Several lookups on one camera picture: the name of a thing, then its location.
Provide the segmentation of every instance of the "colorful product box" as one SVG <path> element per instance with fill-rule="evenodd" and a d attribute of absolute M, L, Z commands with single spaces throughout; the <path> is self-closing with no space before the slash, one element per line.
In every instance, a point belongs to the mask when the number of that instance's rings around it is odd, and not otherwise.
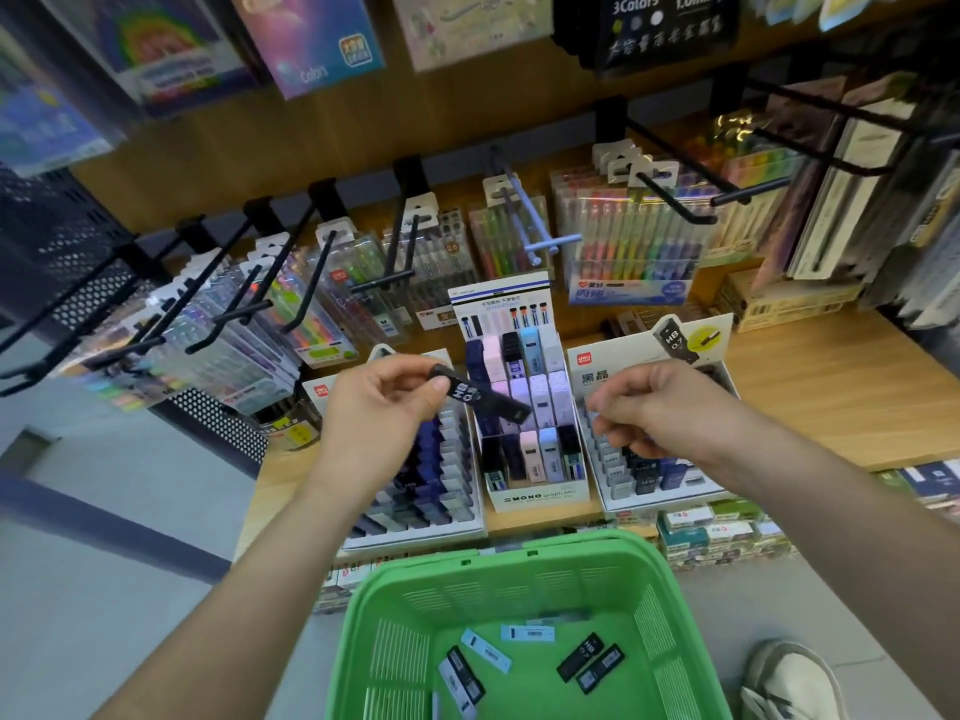
<path fill-rule="evenodd" d="M 363 0 L 232 0 L 283 98 L 383 68 Z"/>

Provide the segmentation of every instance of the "gray floor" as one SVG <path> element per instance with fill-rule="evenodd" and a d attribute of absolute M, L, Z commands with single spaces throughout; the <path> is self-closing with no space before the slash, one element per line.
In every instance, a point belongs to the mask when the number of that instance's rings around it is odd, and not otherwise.
<path fill-rule="evenodd" d="M 12 365 L 0 359 L 0 368 Z M 62 437 L 32 479 L 233 556 L 253 482 L 149 412 L 118 414 L 54 383 L 0 400 L 0 450 L 26 424 Z M 938 717 L 802 559 L 701 568 L 678 580 L 725 686 L 737 683 L 755 642 L 790 637 L 836 668 L 855 720 Z M 0 718 L 88 717 L 207 590 L 0 518 Z M 342 615 L 307 622 L 270 720 L 323 716 L 342 623 Z"/>

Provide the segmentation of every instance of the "black product packaging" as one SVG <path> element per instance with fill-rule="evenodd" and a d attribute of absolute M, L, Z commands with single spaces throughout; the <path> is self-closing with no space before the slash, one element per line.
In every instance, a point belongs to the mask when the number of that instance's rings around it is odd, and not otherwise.
<path fill-rule="evenodd" d="M 602 0 L 598 76 L 714 56 L 737 42 L 740 0 Z"/>
<path fill-rule="evenodd" d="M 596 657 L 602 649 L 603 639 L 597 636 L 596 633 L 592 633 L 559 664 L 557 667 L 559 677 L 565 683 L 570 682 L 570 680 L 576 676 L 577 672 L 587 666 L 587 663 Z"/>

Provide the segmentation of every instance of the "white sneaker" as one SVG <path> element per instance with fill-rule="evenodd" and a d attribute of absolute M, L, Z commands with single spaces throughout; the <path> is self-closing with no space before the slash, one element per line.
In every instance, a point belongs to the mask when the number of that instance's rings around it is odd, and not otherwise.
<path fill-rule="evenodd" d="M 743 720 L 849 720 L 830 666 L 803 644 L 784 639 L 753 650 L 740 699 Z"/>

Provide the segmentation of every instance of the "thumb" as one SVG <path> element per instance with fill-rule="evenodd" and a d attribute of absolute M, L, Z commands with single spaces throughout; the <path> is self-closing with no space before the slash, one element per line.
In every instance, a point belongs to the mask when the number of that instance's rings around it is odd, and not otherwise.
<path fill-rule="evenodd" d="M 434 376 L 400 399 L 399 405 L 417 423 L 427 422 L 437 416 L 449 389 L 449 378 Z"/>
<path fill-rule="evenodd" d="M 647 394 L 614 396 L 601 406 L 600 414 L 613 423 L 632 424 L 643 429 L 647 422 L 649 399 Z"/>

